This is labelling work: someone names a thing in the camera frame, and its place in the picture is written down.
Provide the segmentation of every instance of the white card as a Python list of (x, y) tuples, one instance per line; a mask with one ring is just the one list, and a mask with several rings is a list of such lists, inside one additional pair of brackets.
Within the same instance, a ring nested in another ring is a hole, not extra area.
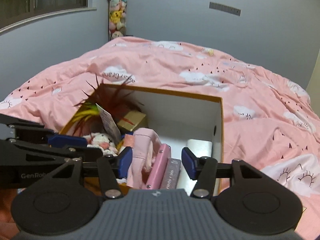
[(113, 138), (114, 143), (117, 145), (121, 141), (121, 133), (120, 133), (119, 128), (117, 127), (111, 114), (109, 114), (106, 110), (104, 110), (98, 104), (96, 104), (96, 105), (98, 107), (104, 129), (106, 130), (107, 134)]

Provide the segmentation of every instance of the metal screw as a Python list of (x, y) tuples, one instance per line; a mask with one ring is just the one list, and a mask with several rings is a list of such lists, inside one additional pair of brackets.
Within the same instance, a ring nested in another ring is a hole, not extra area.
[(113, 199), (121, 195), (121, 192), (117, 189), (109, 189), (105, 192), (107, 198)]
[(193, 195), (195, 195), (198, 198), (204, 198), (207, 195), (209, 195), (209, 191), (203, 188), (199, 188), (193, 191)]

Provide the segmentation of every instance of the bed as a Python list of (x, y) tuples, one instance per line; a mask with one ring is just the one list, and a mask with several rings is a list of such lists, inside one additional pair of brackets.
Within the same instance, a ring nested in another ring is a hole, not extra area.
[[(134, 86), (222, 97), (223, 162), (241, 158), (294, 191), (304, 206), (296, 232), (309, 240), (320, 234), (320, 119), (298, 84), (212, 48), (121, 37), (27, 80), (0, 103), (0, 113), (61, 130), (83, 91), (92, 93), (87, 82), (95, 84), (96, 74), (105, 83), (130, 76)], [(10, 217), (15, 192), (1, 194), (0, 239), (10, 239), (18, 231)]]

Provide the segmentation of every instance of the wall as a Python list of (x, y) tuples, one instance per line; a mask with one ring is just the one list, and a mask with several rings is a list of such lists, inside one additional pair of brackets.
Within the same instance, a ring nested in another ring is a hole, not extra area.
[(311, 107), (313, 111), (320, 116), (320, 50), (316, 66), (313, 70), (310, 82), (307, 87), (307, 92), (311, 98)]
[(1, 100), (45, 68), (79, 57), (108, 41), (107, 0), (90, 3), (96, 11), (41, 19), (0, 35)]
[[(209, 9), (240, 8), (241, 16)], [(320, 0), (128, 0), (128, 34), (186, 41), (308, 85), (320, 48)]]

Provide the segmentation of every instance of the black circular motor cover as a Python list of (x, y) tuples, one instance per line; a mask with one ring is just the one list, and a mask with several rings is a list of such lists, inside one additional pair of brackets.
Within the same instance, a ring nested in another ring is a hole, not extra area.
[(20, 230), (34, 235), (60, 235), (87, 224), (98, 212), (99, 200), (72, 180), (52, 180), (31, 186), (12, 202), (12, 218)]
[(215, 200), (219, 215), (239, 230), (255, 235), (275, 235), (296, 228), (300, 199), (276, 181), (241, 179)]

